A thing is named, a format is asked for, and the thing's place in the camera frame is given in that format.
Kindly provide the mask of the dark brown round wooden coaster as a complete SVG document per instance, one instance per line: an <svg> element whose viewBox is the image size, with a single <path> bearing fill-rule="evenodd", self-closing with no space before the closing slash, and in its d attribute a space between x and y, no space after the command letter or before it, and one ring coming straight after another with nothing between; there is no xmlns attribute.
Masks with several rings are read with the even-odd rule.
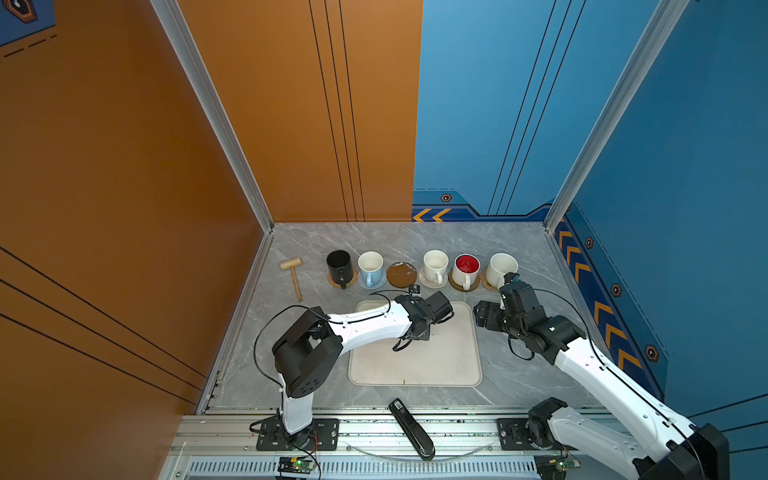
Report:
<svg viewBox="0 0 768 480"><path fill-rule="evenodd" d="M448 280L449 284L452 286L452 288L454 288L455 290L457 290L459 292L464 292L464 293L468 293L468 292L472 292L472 291L476 290L479 287L479 285L482 283L481 277L478 275L478 277L475 279L475 281L470 285L469 289L465 290L463 288L462 284L459 284L459 283L454 281L452 275L449 275L447 277L447 280Z"/></svg>

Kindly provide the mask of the clear glass round coaster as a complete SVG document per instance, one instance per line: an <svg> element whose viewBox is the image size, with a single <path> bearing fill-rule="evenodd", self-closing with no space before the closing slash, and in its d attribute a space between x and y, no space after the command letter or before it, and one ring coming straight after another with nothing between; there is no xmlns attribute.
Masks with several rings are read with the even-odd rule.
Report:
<svg viewBox="0 0 768 480"><path fill-rule="evenodd" d="M381 288L386 282L386 276L383 270L376 272L362 271L360 273L360 286L368 290L376 290Z"/></svg>

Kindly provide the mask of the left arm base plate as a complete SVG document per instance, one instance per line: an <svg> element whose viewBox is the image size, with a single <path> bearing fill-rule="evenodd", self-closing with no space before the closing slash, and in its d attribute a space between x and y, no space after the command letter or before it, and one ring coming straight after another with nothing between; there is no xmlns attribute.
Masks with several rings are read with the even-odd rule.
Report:
<svg viewBox="0 0 768 480"><path fill-rule="evenodd" d="M249 430L255 435L258 451L334 451L339 436L339 420L315 419L300 432L288 434L282 420L273 415L253 422Z"/></svg>

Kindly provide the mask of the woven rattan round coaster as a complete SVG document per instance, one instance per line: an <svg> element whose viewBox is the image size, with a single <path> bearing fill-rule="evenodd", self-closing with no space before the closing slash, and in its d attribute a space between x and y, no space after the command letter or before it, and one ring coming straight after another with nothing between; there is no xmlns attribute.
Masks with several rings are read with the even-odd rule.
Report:
<svg viewBox="0 0 768 480"><path fill-rule="evenodd" d="M352 278L351 278L351 279L350 279L348 282L346 282L344 286L342 286L342 285L341 285L341 284L339 284L339 283L336 283L336 282L334 281L334 279L333 279L333 277L332 277L331 273L328 273L328 275L327 275L327 280L328 280L329 284L330 284L332 287L336 288L336 289L346 289L346 288L348 288L348 287L351 287L352 285L354 285L354 284L357 282L357 280L358 280L358 271L357 271L357 269L353 268L353 275L352 275Z"/></svg>

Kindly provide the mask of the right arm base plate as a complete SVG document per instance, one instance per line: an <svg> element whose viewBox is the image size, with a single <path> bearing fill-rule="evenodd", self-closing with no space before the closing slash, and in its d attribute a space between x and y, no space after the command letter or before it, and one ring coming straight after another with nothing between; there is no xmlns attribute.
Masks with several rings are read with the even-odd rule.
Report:
<svg viewBox="0 0 768 480"><path fill-rule="evenodd" d="M504 451L541 450L562 451L571 447L556 441L549 427L531 418L500 418L496 421L499 441Z"/></svg>

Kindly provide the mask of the light blue mug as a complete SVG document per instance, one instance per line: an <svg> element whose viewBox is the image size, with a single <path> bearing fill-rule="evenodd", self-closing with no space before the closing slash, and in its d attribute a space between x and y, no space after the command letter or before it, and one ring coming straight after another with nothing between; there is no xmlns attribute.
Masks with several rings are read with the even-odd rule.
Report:
<svg viewBox="0 0 768 480"><path fill-rule="evenodd" d="M384 259L383 256L376 251L367 251L361 254L358 258L359 275L362 271L376 272L383 270Z"/></svg>

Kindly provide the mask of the black mug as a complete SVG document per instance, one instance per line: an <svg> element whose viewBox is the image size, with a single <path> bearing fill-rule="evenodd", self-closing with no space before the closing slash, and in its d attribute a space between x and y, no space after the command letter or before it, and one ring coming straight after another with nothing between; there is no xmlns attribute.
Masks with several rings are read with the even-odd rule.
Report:
<svg viewBox="0 0 768 480"><path fill-rule="evenodd" d="M326 265L334 281L342 286L348 282L353 275L353 266L350 254L345 250L334 250L326 257Z"/></svg>

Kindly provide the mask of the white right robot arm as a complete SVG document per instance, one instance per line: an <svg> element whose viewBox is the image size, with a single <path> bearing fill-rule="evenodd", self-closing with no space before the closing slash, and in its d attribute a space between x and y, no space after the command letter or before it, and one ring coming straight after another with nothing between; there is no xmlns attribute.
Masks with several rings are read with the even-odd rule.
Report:
<svg viewBox="0 0 768 480"><path fill-rule="evenodd" d="M720 430L697 426L665 405L600 352L587 328L547 315L536 293L518 274L506 275L499 300L474 307L477 326L522 341L588 390L626 431L550 397L528 412L525 429L533 447L573 447L626 479L729 478L730 446Z"/></svg>

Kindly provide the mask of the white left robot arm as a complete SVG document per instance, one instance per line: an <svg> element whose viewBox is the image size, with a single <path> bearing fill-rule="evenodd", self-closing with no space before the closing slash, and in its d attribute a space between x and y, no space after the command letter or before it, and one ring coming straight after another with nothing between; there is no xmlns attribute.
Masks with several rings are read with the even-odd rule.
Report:
<svg viewBox="0 0 768 480"><path fill-rule="evenodd" d="M453 316L450 301L440 292L427 298L400 293L381 306L348 314L306 308L272 347L282 395L278 418L286 440L299 447L312 436L314 392L341 356L382 340L395 340L399 351L428 340L432 326Z"/></svg>

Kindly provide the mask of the red mug white handle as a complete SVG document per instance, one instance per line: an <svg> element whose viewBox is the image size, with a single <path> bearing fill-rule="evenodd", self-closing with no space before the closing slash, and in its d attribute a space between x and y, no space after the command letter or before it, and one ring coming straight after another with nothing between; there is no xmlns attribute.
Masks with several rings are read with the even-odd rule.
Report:
<svg viewBox="0 0 768 480"><path fill-rule="evenodd" d="M451 275L455 282L462 284L463 288L468 290L478 277L480 268L481 263L476 256L464 253L456 257Z"/></svg>

